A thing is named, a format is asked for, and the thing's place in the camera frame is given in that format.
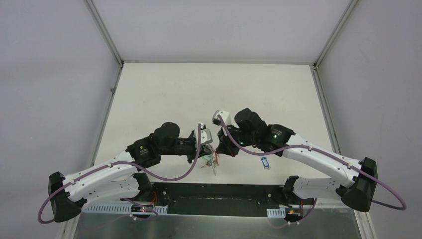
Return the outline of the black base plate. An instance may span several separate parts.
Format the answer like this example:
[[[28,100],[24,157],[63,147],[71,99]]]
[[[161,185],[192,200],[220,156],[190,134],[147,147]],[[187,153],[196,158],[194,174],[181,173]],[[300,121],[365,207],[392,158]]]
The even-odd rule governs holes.
[[[152,183],[145,173],[135,173],[133,178],[140,191],[131,200],[152,202],[159,214],[269,217],[283,207],[314,203],[313,198],[300,199],[282,185]]]

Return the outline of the metal crescent keyring plate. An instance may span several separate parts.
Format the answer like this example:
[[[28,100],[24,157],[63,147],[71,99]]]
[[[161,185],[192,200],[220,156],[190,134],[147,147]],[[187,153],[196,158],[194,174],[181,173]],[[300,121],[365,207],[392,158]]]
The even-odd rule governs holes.
[[[211,153],[201,157],[201,159],[204,162],[201,168],[209,168],[212,171],[212,174],[216,176],[216,171],[219,167],[219,155],[216,150],[211,148]]]

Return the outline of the blue key tag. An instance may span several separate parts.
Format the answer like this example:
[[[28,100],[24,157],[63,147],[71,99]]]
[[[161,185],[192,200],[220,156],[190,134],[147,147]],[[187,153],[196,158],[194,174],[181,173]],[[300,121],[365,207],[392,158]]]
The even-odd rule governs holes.
[[[267,158],[266,158],[266,157],[262,157],[262,158],[261,158],[261,162],[262,162],[262,164],[263,164],[263,168],[264,168],[264,169],[267,169],[267,170],[269,170],[269,169],[270,169],[270,164],[269,164],[269,162],[268,162],[268,160],[267,160]]]

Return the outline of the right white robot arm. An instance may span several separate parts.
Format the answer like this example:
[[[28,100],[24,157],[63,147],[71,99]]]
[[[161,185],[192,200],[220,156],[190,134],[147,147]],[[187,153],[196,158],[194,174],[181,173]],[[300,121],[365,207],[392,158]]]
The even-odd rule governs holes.
[[[258,148],[258,156],[276,155],[303,163],[326,178],[289,176],[274,196],[279,204],[290,206],[305,199],[340,200],[360,211],[370,210],[376,185],[377,165],[373,159],[357,160],[323,149],[280,124],[267,124],[260,116],[245,108],[234,117],[229,112],[216,111],[212,122],[221,127],[218,132],[218,154],[235,157],[248,146]]]

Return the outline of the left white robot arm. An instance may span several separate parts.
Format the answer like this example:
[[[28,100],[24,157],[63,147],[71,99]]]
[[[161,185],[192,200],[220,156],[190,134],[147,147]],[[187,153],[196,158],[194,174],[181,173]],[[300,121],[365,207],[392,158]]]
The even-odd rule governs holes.
[[[160,163],[161,157],[186,156],[189,164],[212,155],[211,131],[202,123],[187,138],[180,137],[180,128],[165,122],[153,133],[135,141],[111,159],[86,170],[49,176],[48,199],[53,222],[61,223],[78,216],[90,206],[113,200],[155,201],[149,176],[174,182],[187,177],[164,178],[147,171]]]

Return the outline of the red key tag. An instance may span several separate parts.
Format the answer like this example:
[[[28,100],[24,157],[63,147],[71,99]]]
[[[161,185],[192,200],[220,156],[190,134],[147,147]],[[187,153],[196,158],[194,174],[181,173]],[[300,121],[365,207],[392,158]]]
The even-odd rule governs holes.
[[[219,166],[219,155],[216,152],[214,152],[214,164]]]

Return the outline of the circuit board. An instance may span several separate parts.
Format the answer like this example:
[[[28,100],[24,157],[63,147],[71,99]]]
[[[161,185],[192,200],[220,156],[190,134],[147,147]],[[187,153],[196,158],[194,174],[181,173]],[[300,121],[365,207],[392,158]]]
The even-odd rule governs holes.
[[[131,206],[131,212],[133,213],[154,213],[153,206],[149,205],[132,205]]]
[[[297,209],[289,209],[286,210],[285,221],[287,222],[297,222],[300,221],[304,217],[304,210],[302,208]]]

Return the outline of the green key tag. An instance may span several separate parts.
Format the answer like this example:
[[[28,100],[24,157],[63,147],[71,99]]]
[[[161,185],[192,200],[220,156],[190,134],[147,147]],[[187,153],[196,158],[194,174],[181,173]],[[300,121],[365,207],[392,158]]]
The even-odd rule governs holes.
[[[208,160],[208,161],[205,163],[204,167],[205,167],[205,166],[207,166],[207,167],[212,167],[212,166],[214,166],[213,160],[212,160],[212,159],[211,159],[211,160]]]

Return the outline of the right circuit board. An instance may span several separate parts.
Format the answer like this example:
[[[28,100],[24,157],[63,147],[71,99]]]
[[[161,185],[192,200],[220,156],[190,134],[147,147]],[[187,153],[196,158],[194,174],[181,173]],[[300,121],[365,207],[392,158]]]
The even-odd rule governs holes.
[[[287,222],[297,222],[300,221],[304,217],[304,210],[302,208],[297,209],[289,209],[286,210],[285,221]]]

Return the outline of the left circuit board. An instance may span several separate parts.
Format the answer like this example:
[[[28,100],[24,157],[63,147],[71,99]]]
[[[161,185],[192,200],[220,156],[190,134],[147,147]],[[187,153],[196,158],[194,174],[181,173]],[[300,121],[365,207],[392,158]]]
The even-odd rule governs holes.
[[[133,213],[154,213],[153,206],[149,205],[132,205],[131,206],[131,212]]]

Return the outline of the aluminium frame rail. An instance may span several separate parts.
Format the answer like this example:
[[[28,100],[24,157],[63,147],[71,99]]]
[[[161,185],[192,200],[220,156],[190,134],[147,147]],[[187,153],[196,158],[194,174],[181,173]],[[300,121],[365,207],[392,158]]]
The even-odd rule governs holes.
[[[242,184],[193,184],[193,183],[130,183],[112,182],[111,184],[90,190],[82,199],[75,203],[82,210],[88,207],[116,200],[129,198],[132,201],[155,201],[158,206],[175,207],[186,202],[189,206],[209,203],[214,200],[223,204],[240,204],[241,202],[256,202],[273,208],[277,205],[292,207],[303,201],[311,205],[316,200],[340,203],[336,192],[321,195],[297,196],[291,185],[242,185]]]

